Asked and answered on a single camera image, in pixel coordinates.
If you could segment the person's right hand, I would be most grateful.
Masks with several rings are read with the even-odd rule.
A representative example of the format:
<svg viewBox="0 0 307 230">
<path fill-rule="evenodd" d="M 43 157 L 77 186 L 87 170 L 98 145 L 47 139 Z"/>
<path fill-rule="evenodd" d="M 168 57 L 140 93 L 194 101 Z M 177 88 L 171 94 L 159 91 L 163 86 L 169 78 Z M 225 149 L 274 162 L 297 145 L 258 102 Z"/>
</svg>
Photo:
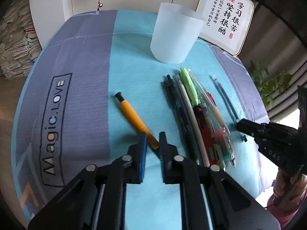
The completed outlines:
<svg viewBox="0 0 307 230">
<path fill-rule="evenodd" d="M 278 170 L 273 188 L 273 205 L 290 210 L 304 200 L 306 192 L 306 175 L 290 177 L 281 169 Z"/>
</svg>

